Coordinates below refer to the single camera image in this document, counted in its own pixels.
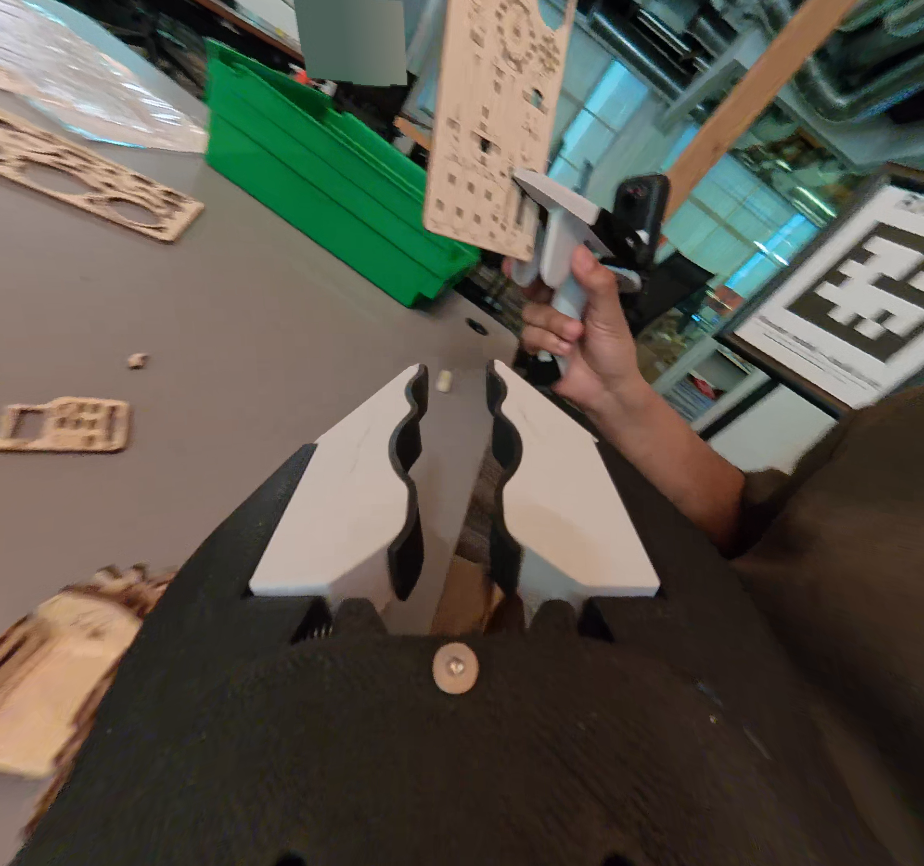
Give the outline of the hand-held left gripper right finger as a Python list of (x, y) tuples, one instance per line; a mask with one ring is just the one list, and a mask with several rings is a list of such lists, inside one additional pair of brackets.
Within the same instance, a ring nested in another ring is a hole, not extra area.
[(486, 367), (494, 492), (490, 575), (531, 623), (563, 602), (652, 598), (660, 579), (596, 436), (500, 361)]

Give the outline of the small slotted wooden frame piece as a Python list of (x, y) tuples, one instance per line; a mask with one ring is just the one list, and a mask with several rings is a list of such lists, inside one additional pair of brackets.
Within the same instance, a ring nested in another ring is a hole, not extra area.
[[(23, 419), (40, 417), (37, 435), (21, 434)], [(6, 405), (1, 450), (40, 454), (114, 454), (126, 449), (132, 408), (126, 401), (63, 396), (41, 404)]]

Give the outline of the person's right forearm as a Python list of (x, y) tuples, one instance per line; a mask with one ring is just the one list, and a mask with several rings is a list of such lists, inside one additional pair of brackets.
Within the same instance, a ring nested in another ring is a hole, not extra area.
[(607, 441), (729, 556), (738, 539), (744, 473), (639, 380), (606, 391), (594, 421)]

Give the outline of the grey desk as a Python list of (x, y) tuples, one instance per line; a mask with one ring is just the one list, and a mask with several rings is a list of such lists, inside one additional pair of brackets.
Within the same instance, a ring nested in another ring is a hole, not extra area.
[(2, 455), (2, 629), (98, 569), (180, 565), (301, 444), (422, 363), (425, 563), (385, 620), (429, 633), (489, 442), (485, 365), (511, 364), (514, 333), (455, 292), (401, 306), (201, 156), (95, 150), (204, 210), (162, 244), (2, 181), (2, 405), (133, 409), (121, 453)]

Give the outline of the wooden sheet with oval cutouts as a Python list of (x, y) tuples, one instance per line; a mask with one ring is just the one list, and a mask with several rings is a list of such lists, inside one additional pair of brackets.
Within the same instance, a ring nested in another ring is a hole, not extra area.
[(25, 119), (1, 115), (1, 178), (164, 244), (204, 204)]

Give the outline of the framed black-white marker sign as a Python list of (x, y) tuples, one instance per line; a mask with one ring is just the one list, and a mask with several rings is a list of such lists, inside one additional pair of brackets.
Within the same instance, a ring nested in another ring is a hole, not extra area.
[(922, 172), (866, 177), (719, 340), (834, 417), (921, 383)]

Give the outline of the wooden slatted model sub-assembly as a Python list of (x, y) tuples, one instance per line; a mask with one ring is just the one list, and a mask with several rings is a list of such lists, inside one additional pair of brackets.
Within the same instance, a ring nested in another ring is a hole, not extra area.
[(41, 780), (63, 764), (177, 573), (100, 569), (20, 618), (1, 640), (1, 771)]

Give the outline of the silver ventilation ducts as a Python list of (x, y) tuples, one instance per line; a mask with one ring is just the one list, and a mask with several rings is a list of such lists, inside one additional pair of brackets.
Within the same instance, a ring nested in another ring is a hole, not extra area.
[[(716, 106), (808, 0), (582, 0), (579, 15), (668, 101)], [(778, 95), (843, 159), (922, 154), (922, 0), (859, 0)]]

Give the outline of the long slotted wooden parts sheet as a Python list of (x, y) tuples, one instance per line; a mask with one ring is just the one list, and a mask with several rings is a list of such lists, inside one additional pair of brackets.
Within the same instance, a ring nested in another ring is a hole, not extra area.
[(447, 0), (422, 223), (531, 261), (537, 203), (514, 181), (544, 174), (578, 0)]

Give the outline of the person's right hand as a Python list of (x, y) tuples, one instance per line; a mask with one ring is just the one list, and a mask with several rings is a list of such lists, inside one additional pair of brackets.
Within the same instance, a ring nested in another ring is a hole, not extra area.
[(582, 315), (555, 309), (552, 291), (536, 280), (525, 291), (521, 346), (565, 358), (554, 390), (595, 422), (646, 409), (656, 394), (641, 375), (615, 275), (582, 245), (573, 251), (571, 274), (585, 297)]

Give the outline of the green plastic bin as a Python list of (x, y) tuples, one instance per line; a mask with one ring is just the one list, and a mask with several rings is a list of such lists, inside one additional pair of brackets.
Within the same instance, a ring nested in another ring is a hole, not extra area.
[(206, 163), (407, 308), (478, 265), (422, 222), (426, 172), (326, 94), (206, 40)]

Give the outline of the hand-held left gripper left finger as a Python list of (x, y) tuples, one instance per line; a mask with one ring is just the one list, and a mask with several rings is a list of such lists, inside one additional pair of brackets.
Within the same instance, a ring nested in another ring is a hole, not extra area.
[(260, 597), (405, 602), (424, 545), (410, 469), (422, 455), (429, 371), (407, 367), (324, 433), (254, 570)]

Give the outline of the clear plastic wrap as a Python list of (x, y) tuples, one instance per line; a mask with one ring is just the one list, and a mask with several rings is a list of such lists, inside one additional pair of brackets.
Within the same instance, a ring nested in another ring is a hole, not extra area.
[(203, 155), (207, 132), (39, 0), (1, 0), (2, 90), (82, 138)]

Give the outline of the wooden ceiling beam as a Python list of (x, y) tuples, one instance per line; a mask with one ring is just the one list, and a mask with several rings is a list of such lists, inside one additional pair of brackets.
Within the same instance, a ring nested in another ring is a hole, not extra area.
[(805, 0), (670, 168), (672, 189), (664, 213), (666, 220), (687, 201), (699, 181), (825, 43), (858, 1)]

